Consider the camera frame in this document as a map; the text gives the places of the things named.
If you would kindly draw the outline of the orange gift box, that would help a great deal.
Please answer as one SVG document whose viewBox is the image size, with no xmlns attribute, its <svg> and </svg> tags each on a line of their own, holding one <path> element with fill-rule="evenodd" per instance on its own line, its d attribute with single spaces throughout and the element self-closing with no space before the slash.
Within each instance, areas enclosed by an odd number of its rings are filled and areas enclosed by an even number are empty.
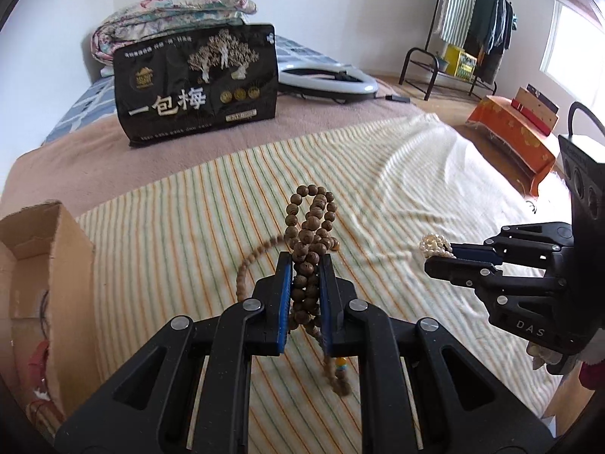
<svg viewBox="0 0 605 454">
<path fill-rule="evenodd" d="M 527 193 L 537 197 L 539 185 L 554 168 L 560 153 L 556 136 L 542 133 L 512 106 L 511 100 L 497 95 L 484 96 L 467 124 L 484 129 L 507 147 L 512 160 L 525 168 Z"/>
</svg>

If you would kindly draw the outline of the brown cardboard box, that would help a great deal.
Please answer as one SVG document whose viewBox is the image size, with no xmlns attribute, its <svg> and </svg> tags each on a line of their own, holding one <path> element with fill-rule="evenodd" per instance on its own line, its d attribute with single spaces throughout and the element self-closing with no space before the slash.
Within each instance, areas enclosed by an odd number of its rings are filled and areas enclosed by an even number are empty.
<svg viewBox="0 0 605 454">
<path fill-rule="evenodd" d="M 94 247 L 59 201 L 1 220 L 1 377 L 53 435 L 101 385 Z"/>
</svg>

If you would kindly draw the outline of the striped yellow blanket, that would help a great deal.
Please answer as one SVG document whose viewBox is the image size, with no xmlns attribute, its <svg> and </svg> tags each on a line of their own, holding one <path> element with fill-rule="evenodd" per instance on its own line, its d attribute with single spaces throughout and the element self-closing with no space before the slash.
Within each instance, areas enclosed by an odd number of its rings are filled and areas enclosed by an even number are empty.
<svg viewBox="0 0 605 454">
<path fill-rule="evenodd" d="M 525 342 L 487 321 L 470 290 L 429 278 L 428 234 L 481 243 L 534 218 L 469 141 L 434 115 L 380 120 L 243 150 L 132 190 L 82 214 L 95 247 L 98 367 L 108 378 L 170 318 L 219 315 L 236 273 L 282 232 L 295 189 L 337 202 L 337 276 L 393 317 L 432 317 L 535 414 L 557 379 L 531 366 Z"/>
</svg>

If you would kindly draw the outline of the yellow box on rack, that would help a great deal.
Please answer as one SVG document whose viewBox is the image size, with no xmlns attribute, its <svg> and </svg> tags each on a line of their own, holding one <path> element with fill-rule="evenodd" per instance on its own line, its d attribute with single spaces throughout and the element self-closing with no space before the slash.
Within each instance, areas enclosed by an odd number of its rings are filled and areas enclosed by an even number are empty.
<svg viewBox="0 0 605 454">
<path fill-rule="evenodd" d="M 446 74 L 471 81 L 477 66 L 475 56 L 466 53 L 463 49 L 449 44 L 446 48 L 444 59 L 447 62 Z"/>
</svg>

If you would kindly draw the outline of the black clothes rack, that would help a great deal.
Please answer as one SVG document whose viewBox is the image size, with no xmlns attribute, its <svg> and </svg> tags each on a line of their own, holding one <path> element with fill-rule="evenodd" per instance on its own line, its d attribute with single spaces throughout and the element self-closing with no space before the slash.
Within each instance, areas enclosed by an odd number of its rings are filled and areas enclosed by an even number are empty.
<svg viewBox="0 0 605 454">
<path fill-rule="evenodd" d="M 440 77 L 497 93 L 496 77 L 511 47 L 517 16 L 509 0 L 436 0 L 425 44 L 405 55 L 399 84 L 428 100 Z"/>
</svg>

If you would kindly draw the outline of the dark hanging clothes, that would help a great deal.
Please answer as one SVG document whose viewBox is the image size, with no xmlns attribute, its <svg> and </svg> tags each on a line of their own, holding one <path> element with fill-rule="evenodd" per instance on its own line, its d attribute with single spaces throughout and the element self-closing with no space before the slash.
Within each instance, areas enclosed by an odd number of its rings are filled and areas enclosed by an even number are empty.
<svg viewBox="0 0 605 454">
<path fill-rule="evenodd" d="M 517 17 L 509 0 L 475 0 L 464 51 L 477 59 L 474 74 L 485 84 L 494 84 L 515 30 Z"/>
</svg>

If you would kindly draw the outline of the brown bed cover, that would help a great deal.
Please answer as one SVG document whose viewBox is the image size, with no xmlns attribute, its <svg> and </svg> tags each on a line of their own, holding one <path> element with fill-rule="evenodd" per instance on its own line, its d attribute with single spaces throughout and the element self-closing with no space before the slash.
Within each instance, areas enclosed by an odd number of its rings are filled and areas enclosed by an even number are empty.
<svg viewBox="0 0 605 454">
<path fill-rule="evenodd" d="M 130 146 L 117 117 L 101 118 L 59 140 L 20 156 L 1 196 L 8 215 L 59 200 L 75 216 L 129 191 L 191 167 L 274 141 L 359 123 L 417 116 L 415 104 L 377 100 L 340 106 L 332 101 L 281 95 L 273 119 L 179 137 L 151 146 Z"/>
</svg>

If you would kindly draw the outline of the striped hanging towel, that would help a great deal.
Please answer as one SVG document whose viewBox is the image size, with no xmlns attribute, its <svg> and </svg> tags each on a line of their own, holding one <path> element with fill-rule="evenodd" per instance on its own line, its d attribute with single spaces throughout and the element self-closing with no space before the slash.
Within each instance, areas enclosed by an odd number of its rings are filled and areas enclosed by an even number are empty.
<svg viewBox="0 0 605 454">
<path fill-rule="evenodd" d="M 471 26 L 476 0 L 438 0 L 433 33 L 447 44 L 462 48 Z"/>
</svg>

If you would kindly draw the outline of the black snack bag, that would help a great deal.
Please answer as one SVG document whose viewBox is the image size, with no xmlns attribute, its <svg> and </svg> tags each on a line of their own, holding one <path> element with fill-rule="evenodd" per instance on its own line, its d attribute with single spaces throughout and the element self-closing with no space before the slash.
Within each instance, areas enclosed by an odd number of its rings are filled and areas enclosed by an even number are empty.
<svg viewBox="0 0 605 454">
<path fill-rule="evenodd" d="M 115 104 L 130 146 L 272 119 L 278 95 L 269 23 L 194 29 L 114 53 Z"/>
</svg>

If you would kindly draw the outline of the folded floral quilt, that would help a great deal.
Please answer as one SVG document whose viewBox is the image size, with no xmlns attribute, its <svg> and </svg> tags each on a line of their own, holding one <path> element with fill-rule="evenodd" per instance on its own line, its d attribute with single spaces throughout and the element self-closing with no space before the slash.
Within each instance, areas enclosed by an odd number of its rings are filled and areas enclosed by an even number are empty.
<svg viewBox="0 0 605 454">
<path fill-rule="evenodd" d="M 257 12 L 253 0 L 141 0 L 104 19 L 90 36 L 90 51 L 110 66 L 121 47 L 197 27 L 242 23 Z"/>
</svg>

